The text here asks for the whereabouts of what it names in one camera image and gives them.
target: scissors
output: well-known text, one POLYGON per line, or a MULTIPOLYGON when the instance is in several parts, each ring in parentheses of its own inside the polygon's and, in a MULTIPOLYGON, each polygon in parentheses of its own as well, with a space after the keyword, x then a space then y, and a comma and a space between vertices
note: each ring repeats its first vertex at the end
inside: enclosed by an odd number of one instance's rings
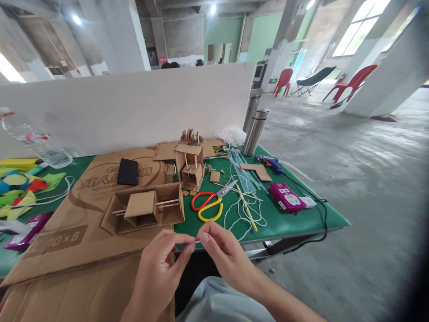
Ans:
POLYGON ((219 190, 217 193, 213 193, 213 192, 198 192, 198 193, 197 193, 197 194, 192 198, 192 201, 191 201, 192 209, 193 209, 194 211, 198 211, 198 218, 199 218, 199 219, 201 219, 202 221, 209 221, 209 220, 216 221, 216 220, 220 217, 220 215, 222 214, 222 209, 223 209, 223 203, 221 203, 221 202, 222 202, 222 197, 223 197, 224 195, 226 195, 226 194, 229 192, 229 190, 231 190, 231 189, 232 189, 232 187, 237 183, 237 181, 238 181, 238 180, 235 180, 234 182, 231 182, 231 183, 227 184, 225 187, 223 187, 223 188, 222 188, 221 190, 219 190), (201 195, 210 195, 210 196, 209 196, 209 198, 207 198, 207 200, 206 200, 206 201, 204 201, 204 203, 203 203, 200 207, 196 208, 196 207, 194 206, 194 204, 193 204, 193 203, 194 203, 195 199, 196 199, 196 198, 198 198, 198 197, 199 197, 199 196, 201 196, 201 195), (209 203, 209 201, 210 201, 213 197, 215 197, 215 196, 217 196, 217 197, 218 197, 218 199, 217 199, 215 202, 208 204, 208 203, 209 203), (219 211, 218 211, 218 214, 217 214, 216 216, 214 216, 213 218, 210 218, 210 219, 203 218, 203 217, 201 216, 201 213, 202 213, 203 211, 205 211, 205 210, 207 210, 208 208, 211 208, 211 207, 213 207, 213 206, 215 206, 215 205, 217 205, 217 204, 219 204, 219 211))

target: white board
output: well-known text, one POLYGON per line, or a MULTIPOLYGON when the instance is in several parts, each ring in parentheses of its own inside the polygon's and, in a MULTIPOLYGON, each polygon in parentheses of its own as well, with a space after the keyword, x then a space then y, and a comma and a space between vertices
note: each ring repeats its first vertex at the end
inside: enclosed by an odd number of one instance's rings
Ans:
MULTIPOLYGON (((188 128, 205 138, 242 128, 253 70, 221 64, 6 85, 0 106, 25 113, 73 156, 95 155, 175 141, 188 128)), ((0 159, 33 156, 0 131, 0 159)))

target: black phone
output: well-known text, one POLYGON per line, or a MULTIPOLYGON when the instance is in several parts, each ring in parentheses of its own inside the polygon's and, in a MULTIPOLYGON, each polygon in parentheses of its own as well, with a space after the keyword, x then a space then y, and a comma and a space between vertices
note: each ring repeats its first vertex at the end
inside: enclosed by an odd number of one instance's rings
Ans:
POLYGON ((136 186, 139 184, 139 163, 134 160, 121 159, 117 184, 136 186))

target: scissor handle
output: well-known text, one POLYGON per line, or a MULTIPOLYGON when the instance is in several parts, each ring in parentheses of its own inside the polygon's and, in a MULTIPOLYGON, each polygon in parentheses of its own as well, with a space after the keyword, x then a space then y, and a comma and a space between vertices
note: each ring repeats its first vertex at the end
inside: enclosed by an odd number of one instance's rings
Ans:
POLYGON ((198 210, 200 210, 200 209, 202 209, 202 208, 204 208, 208 203, 209 203, 209 201, 213 198, 213 197, 215 197, 216 196, 216 194, 215 193, 213 193, 213 192, 207 192, 207 191, 205 191, 205 192, 198 192, 193 198, 192 198, 192 201, 191 201, 191 207, 192 207, 192 209, 194 210, 194 211, 198 211, 198 210), (201 195, 210 195, 210 197, 208 197, 207 198, 207 200, 206 201, 204 201, 204 203, 201 205, 201 206, 199 206, 198 208, 196 208, 195 207, 195 205, 193 204, 194 203, 194 201, 195 201, 195 199, 196 198, 198 198, 199 196, 201 196, 201 195))
POLYGON ((207 206, 205 206, 205 207, 201 208, 201 209, 198 211, 198 218, 199 218, 199 219, 201 219, 201 220, 202 220, 202 221, 204 221, 204 222, 207 222, 207 221, 209 221, 209 220, 216 221, 217 219, 219 219, 220 215, 222 215, 222 209, 223 209, 223 203, 221 203, 221 202, 222 202, 222 198, 218 198, 215 202, 213 202, 213 203, 211 203, 211 204, 208 204, 207 206), (214 216, 213 218, 210 218, 210 219, 203 218, 203 216, 201 216, 201 213, 202 213, 204 210, 207 210, 208 208, 211 208, 211 207, 213 207, 213 206, 215 206, 215 205, 217 205, 217 204, 219 204, 219 203, 220 203, 220 205, 219 205, 219 211, 218 211, 218 214, 217 214, 216 216, 214 216))

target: table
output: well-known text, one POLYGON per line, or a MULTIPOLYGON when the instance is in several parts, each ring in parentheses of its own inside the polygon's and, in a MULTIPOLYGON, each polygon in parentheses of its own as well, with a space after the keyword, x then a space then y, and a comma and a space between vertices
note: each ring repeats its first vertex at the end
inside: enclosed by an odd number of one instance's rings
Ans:
MULTIPOLYGON (((261 146, 258 146, 255 152, 255 155, 267 155, 270 154, 264 150, 261 146)), ((77 180, 82 173, 86 170, 88 165, 94 159, 94 156, 91 157, 80 157, 76 158, 69 166, 63 169, 44 169, 40 172, 39 176, 44 176, 47 173, 61 173, 67 172, 67 175, 75 177, 77 180)), ((248 163, 255 163, 255 159, 252 157, 246 158, 248 163)), ((220 171, 224 170, 225 174, 221 174, 220 184, 226 184, 230 178, 230 165, 229 160, 218 158, 211 159, 209 164, 220 171)), ((287 178, 281 175, 275 175, 270 168, 267 168, 268 173, 273 179, 272 182, 265 182, 264 186, 269 188, 272 183, 276 182, 284 182, 286 183, 298 196, 303 196, 303 189, 297 187, 294 183, 289 181, 287 178)), ((293 180, 301 184, 310 190, 316 197, 320 198, 316 193, 314 193, 305 183, 303 183, 300 179, 298 179, 292 172, 288 169, 284 168, 285 173, 291 177, 293 180)), ((209 182, 210 174, 207 172, 204 176, 203 183, 200 191, 212 191, 217 192, 221 189, 220 186, 215 185, 214 183, 209 182)), ((41 198, 59 195, 64 192, 67 188, 67 184, 64 180, 56 187, 56 189, 49 191, 47 193, 41 194, 41 198)), ((248 251, 248 256, 251 259, 261 259, 266 258, 275 254, 279 254, 281 252, 288 251, 297 245, 311 239, 315 239, 319 236, 322 236, 324 233, 324 225, 323 225, 323 209, 318 204, 317 207, 306 209, 301 212, 297 216, 292 214, 287 214, 280 211, 280 208, 273 202, 272 198, 268 196, 263 190, 257 191, 257 197, 262 199, 264 202, 261 202, 261 213, 263 218, 267 221, 267 225, 265 227, 258 226, 258 232, 255 232, 253 229, 243 238, 241 243, 245 244, 253 244, 256 242, 263 242, 264 248, 261 250, 252 250, 248 251), (272 244, 270 241, 278 240, 275 244, 272 244)), ((230 206, 237 202, 238 193, 234 191, 230 191, 223 198, 223 213, 221 217, 216 221, 220 225, 223 226, 225 214, 230 206)), ((187 233, 191 236, 196 236, 199 228, 203 224, 197 216, 197 213, 194 212, 190 206, 192 196, 188 195, 184 197, 184 205, 185 205, 185 222, 181 224, 177 224, 174 226, 174 230, 177 233, 187 233)), ((56 208, 60 205, 61 200, 56 202, 42 205, 38 207, 33 207, 30 211, 26 212, 19 218, 19 221, 26 223, 31 217, 46 213, 49 211, 55 211, 56 208)), ((336 211, 331 205, 328 203, 325 204, 328 215, 327 215, 327 224, 328 230, 334 231, 341 229, 345 226, 350 225, 349 221, 344 218, 338 211, 336 211)), ((236 208, 233 207, 226 217, 226 226, 229 228, 234 221, 237 220, 237 212, 236 208)), ((213 217, 217 213, 218 207, 213 207, 204 212, 204 216, 206 218, 213 217)), ((237 239, 241 238, 244 233, 248 230, 249 224, 241 220, 237 223, 232 232, 237 237, 237 239)), ((0 235, 0 276, 6 276, 12 267, 18 262, 21 257, 20 254, 3 249, 3 246, 9 240, 8 235, 0 235)), ((201 249, 202 245, 200 243, 197 244, 197 249, 201 249)))

